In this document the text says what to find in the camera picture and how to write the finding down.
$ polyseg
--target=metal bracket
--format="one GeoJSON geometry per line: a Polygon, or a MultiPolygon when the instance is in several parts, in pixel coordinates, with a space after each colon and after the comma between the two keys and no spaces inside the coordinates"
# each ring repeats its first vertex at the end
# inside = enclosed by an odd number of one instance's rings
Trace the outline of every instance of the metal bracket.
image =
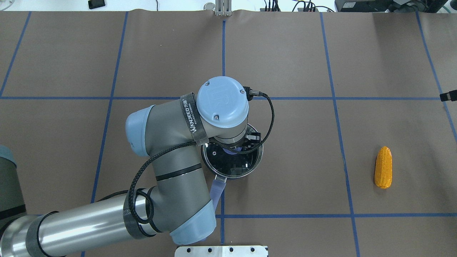
{"type": "Polygon", "coordinates": [[[216,0],[216,16],[232,16],[232,0],[216,0]]]}
{"type": "Polygon", "coordinates": [[[175,257],[268,257],[268,246],[181,246],[175,257]]]}

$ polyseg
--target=yellow corn cob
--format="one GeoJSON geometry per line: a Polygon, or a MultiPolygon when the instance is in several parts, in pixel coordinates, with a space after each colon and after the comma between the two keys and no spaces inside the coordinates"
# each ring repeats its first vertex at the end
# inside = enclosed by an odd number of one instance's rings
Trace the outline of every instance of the yellow corn cob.
{"type": "Polygon", "coordinates": [[[392,184],[392,154],[387,146],[377,154],[374,183],[380,188],[388,188],[392,184]]]}

